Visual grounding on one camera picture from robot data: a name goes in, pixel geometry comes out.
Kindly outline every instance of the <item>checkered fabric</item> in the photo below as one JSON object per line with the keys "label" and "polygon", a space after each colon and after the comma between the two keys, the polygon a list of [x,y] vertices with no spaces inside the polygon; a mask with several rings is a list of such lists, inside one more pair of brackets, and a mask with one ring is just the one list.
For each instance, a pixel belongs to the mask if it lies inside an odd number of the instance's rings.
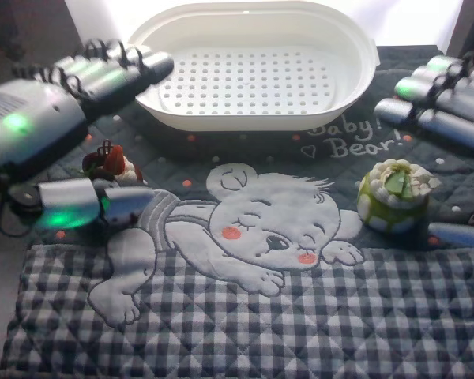
{"label": "checkered fabric", "polygon": [[[377,154],[330,157],[330,135],[184,133],[137,104],[102,118],[92,139],[61,159],[49,179],[74,176],[102,140],[120,144],[153,188],[181,200],[214,200],[205,180],[217,164],[248,163],[259,174],[329,178],[339,208],[356,209],[356,184],[377,162],[409,159],[435,174],[434,220],[466,222],[474,212],[474,155],[424,132],[378,124],[375,104],[413,69],[439,54],[433,47],[386,47],[357,104],[334,125],[372,125]],[[407,140],[406,133],[412,135]],[[353,134],[336,135],[344,143]],[[190,186],[183,186],[189,181]],[[280,295],[250,295],[237,284],[203,276],[173,250],[159,253],[151,280],[136,293],[141,316],[110,328],[87,303],[111,276],[104,238],[67,231],[39,235],[27,252],[16,313],[9,324],[0,377],[474,377],[474,250],[440,244],[414,231],[396,238],[364,229],[352,244],[365,262],[322,263],[286,272]]]}
{"label": "checkered fabric", "polygon": [[117,330],[86,302],[104,251],[34,246],[0,377],[474,377],[474,250],[364,255],[266,298],[162,253],[141,317]]}

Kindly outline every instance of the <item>white plastic tray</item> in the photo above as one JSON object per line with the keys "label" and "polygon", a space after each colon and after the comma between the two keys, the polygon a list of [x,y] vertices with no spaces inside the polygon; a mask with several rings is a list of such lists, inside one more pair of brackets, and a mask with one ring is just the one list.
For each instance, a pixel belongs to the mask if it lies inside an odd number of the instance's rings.
{"label": "white plastic tray", "polygon": [[137,100],[184,130],[324,125],[362,95],[378,64],[358,25],[312,2],[180,6],[129,42],[173,55],[175,72]]}

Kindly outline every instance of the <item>sleeping bear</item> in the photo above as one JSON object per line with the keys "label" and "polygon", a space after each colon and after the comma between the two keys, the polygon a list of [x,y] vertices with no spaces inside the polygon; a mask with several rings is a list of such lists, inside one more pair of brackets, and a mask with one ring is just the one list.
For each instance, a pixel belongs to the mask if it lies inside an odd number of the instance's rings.
{"label": "sleeping bear", "polygon": [[160,251],[177,251],[202,275],[269,297],[280,293],[286,271],[320,260],[361,263],[361,252],[345,240],[362,223],[337,207],[330,184],[229,163],[207,178],[218,202],[180,201],[158,190],[137,224],[109,241],[112,277],[91,289],[88,302],[109,326],[135,322],[134,294],[154,275]]}

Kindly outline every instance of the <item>bear's head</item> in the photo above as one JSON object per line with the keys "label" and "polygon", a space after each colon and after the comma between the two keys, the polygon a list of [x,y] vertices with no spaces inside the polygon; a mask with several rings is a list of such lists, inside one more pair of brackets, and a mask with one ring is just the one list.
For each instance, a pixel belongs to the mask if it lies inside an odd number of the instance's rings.
{"label": "bear's head", "polygon": [[215,241],[231,256],[271,269],[316,266],[340,226],[327,181],[261,174],[245,164],[212,170],[207,189],[220,203],[209,221]]}

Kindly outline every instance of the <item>gray floor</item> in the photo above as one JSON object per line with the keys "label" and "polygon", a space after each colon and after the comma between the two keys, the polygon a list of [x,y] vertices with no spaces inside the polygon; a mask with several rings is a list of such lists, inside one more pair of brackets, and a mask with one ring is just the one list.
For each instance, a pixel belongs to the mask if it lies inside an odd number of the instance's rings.
{"label": "gray floor", "polygon": [[[19,29],[19,41],[27,52],[24,62],[47,65],[76,50],[79,37],[63,0],[11,2]],[[12,78],[12,65],[0,51],[0,83]],[[0,235],[0,356],[7,324],[13,316],[26,246],[25,238],[18,240]]]}

